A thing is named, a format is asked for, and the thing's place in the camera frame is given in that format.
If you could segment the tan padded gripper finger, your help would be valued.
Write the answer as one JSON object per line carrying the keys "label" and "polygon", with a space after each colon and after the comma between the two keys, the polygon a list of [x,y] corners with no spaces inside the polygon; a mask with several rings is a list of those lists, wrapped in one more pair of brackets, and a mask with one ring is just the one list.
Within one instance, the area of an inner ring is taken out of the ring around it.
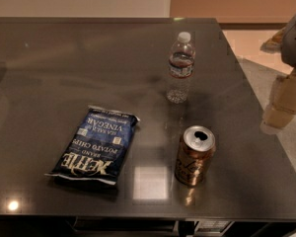
{"label": "tan padded gripper finger", "polygon": [[293,70],[289,75],[275,78],[260,128],[266,134],[276,134],[295,117],[296,70]]}

